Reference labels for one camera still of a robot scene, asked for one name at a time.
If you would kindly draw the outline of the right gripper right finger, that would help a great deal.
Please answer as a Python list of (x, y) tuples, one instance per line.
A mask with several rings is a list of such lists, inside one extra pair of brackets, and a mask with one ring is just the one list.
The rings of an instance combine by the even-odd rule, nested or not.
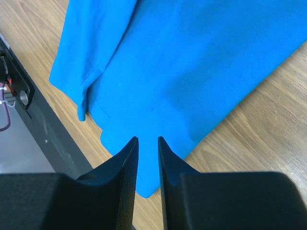
[(166, 230), (304, 230), (307, 209), (280, 172), (201, 173), (158, 138)]

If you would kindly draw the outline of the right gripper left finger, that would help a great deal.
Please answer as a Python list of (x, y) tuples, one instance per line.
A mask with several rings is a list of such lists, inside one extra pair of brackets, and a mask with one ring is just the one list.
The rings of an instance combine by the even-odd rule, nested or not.
[(0, 176), (3, 230), (130, 230), (139, 141), (72, 179), (63, 173)]

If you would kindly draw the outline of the blue t shirt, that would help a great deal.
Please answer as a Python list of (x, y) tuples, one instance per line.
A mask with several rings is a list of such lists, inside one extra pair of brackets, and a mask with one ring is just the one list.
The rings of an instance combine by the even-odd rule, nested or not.
[(111, 154), (138, 137), (148, 198), (158, 137), (187, 157), (306, 39), (304, 0), (71, 0), (49, 80)]

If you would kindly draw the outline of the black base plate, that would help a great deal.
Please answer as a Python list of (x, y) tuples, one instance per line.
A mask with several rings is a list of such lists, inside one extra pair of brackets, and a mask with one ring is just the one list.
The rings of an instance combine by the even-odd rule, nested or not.
[(8, 88), (25, 126), (57, 173), (72, 178), (92, 170), (75, 141), (26, 72), (4, 37), (0, 38), (0, 64), (6, 67)]

